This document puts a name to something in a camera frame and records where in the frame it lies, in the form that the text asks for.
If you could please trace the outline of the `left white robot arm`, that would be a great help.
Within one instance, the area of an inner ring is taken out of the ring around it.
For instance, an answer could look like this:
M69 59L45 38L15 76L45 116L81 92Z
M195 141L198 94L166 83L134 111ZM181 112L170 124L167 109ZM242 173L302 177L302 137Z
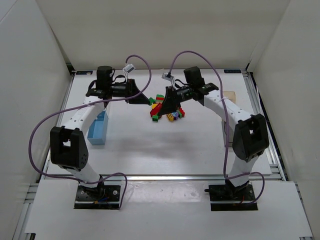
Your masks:
M114 72L111 66L99 66L81 108L65 124L50 131L51 162L70 172L85 188L94 189L101 183L102 177L88 163L85 136L97 116L106 110L108 101L124 98L129 104L150 103L134 79L114 82Z

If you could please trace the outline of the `red green top lego stack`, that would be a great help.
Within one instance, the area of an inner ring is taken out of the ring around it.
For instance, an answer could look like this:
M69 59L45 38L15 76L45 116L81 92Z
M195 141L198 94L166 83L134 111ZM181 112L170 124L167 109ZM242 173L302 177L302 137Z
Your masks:
M162 94L157 94L155 97L155 102L156 103L162 103L165 100L165 96Z

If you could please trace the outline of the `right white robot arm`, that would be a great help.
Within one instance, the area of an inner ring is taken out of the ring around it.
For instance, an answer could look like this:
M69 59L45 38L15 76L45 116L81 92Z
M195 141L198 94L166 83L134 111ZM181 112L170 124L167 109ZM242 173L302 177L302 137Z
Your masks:
M221 87L205 83L197 66L183 71L186 84L182 87L167 86L158 115L170 114L179 109L182 102L195 100L215 112L232 130L232 149L235 159L225 176L225 185L238 192L249 183L249 175L258 158L269 147L266 119L262 114L251 114L223 95Z

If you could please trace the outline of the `red green lego stack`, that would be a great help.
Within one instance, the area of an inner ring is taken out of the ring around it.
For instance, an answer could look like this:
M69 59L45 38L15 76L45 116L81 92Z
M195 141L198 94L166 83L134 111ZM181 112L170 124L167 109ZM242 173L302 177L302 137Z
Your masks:
M150 97L149 100L149 104L151 105L151 111L149 114L155 115L158 114L162 108L162 103L156 103L155 101L156 98L152 98Z
M162 103L165 100L165 96L162 94L157 94L155 97L155 102L156 103Z

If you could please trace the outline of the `yellow purple green lego stack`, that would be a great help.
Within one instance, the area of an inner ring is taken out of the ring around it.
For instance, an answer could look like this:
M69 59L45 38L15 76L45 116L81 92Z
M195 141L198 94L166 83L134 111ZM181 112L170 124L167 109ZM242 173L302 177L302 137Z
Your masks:
M185 111L180 107L178 110L172 113L166 114L166 117L170 122L174 122L178 119L184 118L185 114L186 114Z

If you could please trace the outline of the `yellow red flower lego stack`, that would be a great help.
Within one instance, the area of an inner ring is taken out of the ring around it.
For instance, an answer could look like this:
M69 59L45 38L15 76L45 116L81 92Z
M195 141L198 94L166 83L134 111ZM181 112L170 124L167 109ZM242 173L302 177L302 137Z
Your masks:
M162 116L159 115L158 113L154 114L154 115L150 114L150 117L151 117L152 121L155 123L157 123L162 118Z

